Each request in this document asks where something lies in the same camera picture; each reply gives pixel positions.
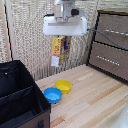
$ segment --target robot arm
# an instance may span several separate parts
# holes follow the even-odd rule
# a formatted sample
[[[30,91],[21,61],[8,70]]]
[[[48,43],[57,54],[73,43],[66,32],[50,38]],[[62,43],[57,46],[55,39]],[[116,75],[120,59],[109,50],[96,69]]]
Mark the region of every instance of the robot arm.
[[[45,35],[82,36],[87,32],[85,11],[75,8],[75,0],[55,0],[54,16],[44,17]]]

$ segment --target drawer handle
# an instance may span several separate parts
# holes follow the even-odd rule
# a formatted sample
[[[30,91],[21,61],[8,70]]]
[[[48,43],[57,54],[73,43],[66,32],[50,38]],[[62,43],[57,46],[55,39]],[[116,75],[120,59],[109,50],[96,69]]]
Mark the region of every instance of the drawer handle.
[[[113,62],[113,61],[111,61],[111,60],[106,59],[105,57],[101,57],[101,56],[96,56],[96,57],[99,58],[99,59],[102,59],[102,60],[104,60],[104,61],[107,61],[107,62],[109,62],[109,63],[112,63],[112,64],[114,64],[114,65],[120,66],[120,64],[119,64],[118,62]]]
[[[125,36],[128,36],[127,33],[120,33],[120,32],[115,32],[115,31],[112,31],[112,30],[105,30],[106,32],[110,32],[110,33],[115,33],[115,34],[120,34],[120,35],[125,35]]]

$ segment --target light wood surface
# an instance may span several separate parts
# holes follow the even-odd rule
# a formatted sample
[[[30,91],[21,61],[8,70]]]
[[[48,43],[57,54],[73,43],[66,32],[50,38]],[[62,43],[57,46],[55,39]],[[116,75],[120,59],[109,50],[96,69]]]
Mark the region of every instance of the light wood surface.
[[[69,94],[52,105],[50,128],[110,128],[128,102],[128,86],[82,65],[36,83],[42,92],[57,80],[72,83]]]

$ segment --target white device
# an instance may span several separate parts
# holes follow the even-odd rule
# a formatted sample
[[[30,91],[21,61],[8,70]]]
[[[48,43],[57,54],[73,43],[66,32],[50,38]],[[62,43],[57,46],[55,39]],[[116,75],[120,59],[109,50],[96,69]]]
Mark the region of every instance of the white device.
[[[126,104],[117,121],[111,126],[111,128],[128,128],[128,103]]]
[[[55,0],[54,14],[44,17],[43,33],[45,35],[82,36],[86,34],[85,11],[75,8],[75,1]]]

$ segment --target black container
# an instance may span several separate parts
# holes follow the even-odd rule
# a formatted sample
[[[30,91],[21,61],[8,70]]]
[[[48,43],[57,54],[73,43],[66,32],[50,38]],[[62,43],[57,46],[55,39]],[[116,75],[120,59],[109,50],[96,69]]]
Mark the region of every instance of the black container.
[[[0,128],[50,128],[51,104],[19,61],[0,64]]]

